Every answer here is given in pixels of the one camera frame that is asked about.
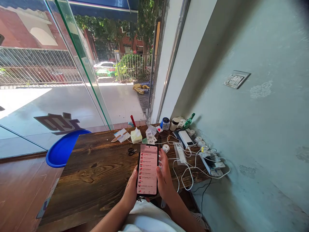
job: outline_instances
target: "phone screen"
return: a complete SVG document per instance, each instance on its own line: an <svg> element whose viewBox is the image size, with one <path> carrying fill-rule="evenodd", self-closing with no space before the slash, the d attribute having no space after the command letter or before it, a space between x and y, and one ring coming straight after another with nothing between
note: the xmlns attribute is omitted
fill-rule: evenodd
<svg viewBox="0 0 309 232"><path fill-rule="evenodd" d="M157 194L158 147L141 144L138 165L137 193Z"/></svg>

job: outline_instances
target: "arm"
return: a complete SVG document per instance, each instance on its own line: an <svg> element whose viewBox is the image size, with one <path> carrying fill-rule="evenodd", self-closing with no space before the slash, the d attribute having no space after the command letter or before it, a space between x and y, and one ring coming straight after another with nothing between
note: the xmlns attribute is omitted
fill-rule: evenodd
<svg viewBox="0 0 309 232"><path fill-rule="evenodd" d="M170 168L168 165L168 158L162 148L159 154L161 156L159 160L162 163L162 171L159 167L157 167L156 171L158 178L158 189L162 199L167 203L171 210L173 221L176 222L186 232L204 232L204 229L191 215L186 205L174 189Z"/></svg>
<svg viewBox="0 0 309 232"><path fill-rule="evenodd" d="M91 232L101 231L118 231L121 229L125 219L133 209L137 191L136 191L136 179L137 179L137 166L128 181L121 200L105 215L104 218L91 230Z"/></svg>

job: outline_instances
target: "wooden table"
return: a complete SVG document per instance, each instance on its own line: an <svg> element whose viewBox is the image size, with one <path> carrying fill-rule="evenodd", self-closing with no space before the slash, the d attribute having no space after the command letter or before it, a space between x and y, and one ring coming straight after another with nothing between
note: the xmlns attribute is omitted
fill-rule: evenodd
<svg viewBox="0 0 309 232"><path fill-rule="evenodd" d="M138 127L143 138L146 137L147 126ZM51 197L46 212L40 222L38 231L63 231L106 215L121 199L128 178L137 165L138 153L128 156L128 149L138 149L140 144L132 144L128 140L123 143L111 141L118 130L80 135L72 154L65 166L56 189ZM167 141L169 133L164 131L162 142ZM174 146L170 146L168 158L176 158ZM195 156L187 158L194 165ZM197 157L197 167L206 172L201 159ZM173 172L173 160L170 170L175 189L178 181ZM178 166L175 171L180 179L187 166ZM198 170L191 170L194 182L208 179ZM184 175L183 182L187 186L192 183L189 171Z"/></svg>

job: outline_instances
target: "shrub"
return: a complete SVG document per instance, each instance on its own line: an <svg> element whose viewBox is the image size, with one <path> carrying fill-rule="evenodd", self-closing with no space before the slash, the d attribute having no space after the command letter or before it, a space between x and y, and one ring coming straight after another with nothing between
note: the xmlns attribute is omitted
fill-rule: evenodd
<svg viewBox="0 0 309 232"><path fill-rule="evenodd" d="M119 81L120 77L124 81L134 80L147 80L150 77L150 70L144 67L145 59L138 54L125 54L120 62L115 66L116 80Z"/></svg>

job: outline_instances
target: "awning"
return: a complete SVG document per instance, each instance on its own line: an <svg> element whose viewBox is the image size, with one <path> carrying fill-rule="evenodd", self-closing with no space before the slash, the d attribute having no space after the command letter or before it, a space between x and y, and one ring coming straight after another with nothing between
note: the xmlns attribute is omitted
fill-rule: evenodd
<svg viewBox="0 0 309 232"><path fill-rule="evenodd" d="M138 0L69 0L74 15L137 22ZM46 11L43 0L1 0L4 8Z"/></svg>

